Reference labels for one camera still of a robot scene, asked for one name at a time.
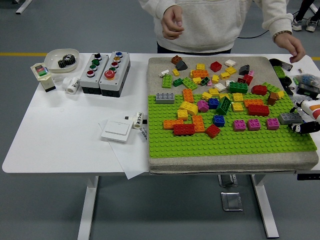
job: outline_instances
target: green baseplate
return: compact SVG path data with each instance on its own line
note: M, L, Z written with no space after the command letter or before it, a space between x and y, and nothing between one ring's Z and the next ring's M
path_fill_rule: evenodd
M269 94L265 96L247 93L243 99L262 99L267 104ZM194 103L201 99L201 94L194 94ZM278 130L268 130L266 121L268 118L278 118L282 113L289 113L293 104L285 93L285 96L270 106L268 117L250 116L242 102L244 111L233 112L230 106L227 115L224 116L225 125L220 127L220 133L215 138L206 133L196 133L190 136L175 136L173 130L164 130L164 120L177 119L177 110L184 101L183 95L175 95L174 104L156 104L156 96L148 96L148 125L149 125L149 156L150 158L175 158L197 156L221 156L243 154L270 154L285 152L316 151L317 147L309 134L300 135L288 128L288 125L280 125ZM212 122L216 110L198 112L204 122L205 129ZM259 119L261 129L258 131L234 131L234 120ZM192 123L192 116L188 115L188 121Z

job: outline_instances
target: white bowl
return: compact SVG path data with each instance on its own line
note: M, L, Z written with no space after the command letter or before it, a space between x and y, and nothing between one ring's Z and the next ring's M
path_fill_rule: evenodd
M60 68L58 65L58 61L62 60L62 58L68 54L72 54L74 56L75 63L72 65L66 66L64 68ZM71 72L77 67L78 62L79 62L79 52L72 48L53 50L49 52L44 59L44 64L46 65L46 67L49 69L50 72L55 74Z

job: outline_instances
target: bracelet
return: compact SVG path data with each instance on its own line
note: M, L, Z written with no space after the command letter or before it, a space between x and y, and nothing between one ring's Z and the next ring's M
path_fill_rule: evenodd
M275 39L276 39L276 37L279 35L279 34L284 34L284 33L288 33L288 34L292 34L292 32L290 32L290 31L279 31L279 32L277 32L276 34L274 34L273 36L272 36L272 40L273 40L273 42L275 42Z

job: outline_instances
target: purple lego brick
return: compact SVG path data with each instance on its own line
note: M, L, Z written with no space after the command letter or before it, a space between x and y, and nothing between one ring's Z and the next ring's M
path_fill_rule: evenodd
M258 131L261 128L260 122L257 118L249 119L247 125L249 131Z
M206 113L209 111L209 105L205 100L200 100L197 103L199 111Z
M235 132L243 132L246 130L246 122L245 120L234 120L233 122L233 130Z
M268 118L266 120L266 128L268 130L277 130L280 127L278 118Z

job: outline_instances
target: white hoodie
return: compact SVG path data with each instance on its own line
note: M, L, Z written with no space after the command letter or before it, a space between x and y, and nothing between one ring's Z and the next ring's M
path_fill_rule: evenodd
M286 0L254 0L262 9L262 27L271 36L292 32L293 16L287 13ZM139 0L141 7L153 16L157 42L163 48L186 53L214 53L234 46L246 19L252 0ZM184 31L178 39L163 37L161 19L167 8L182 7Z

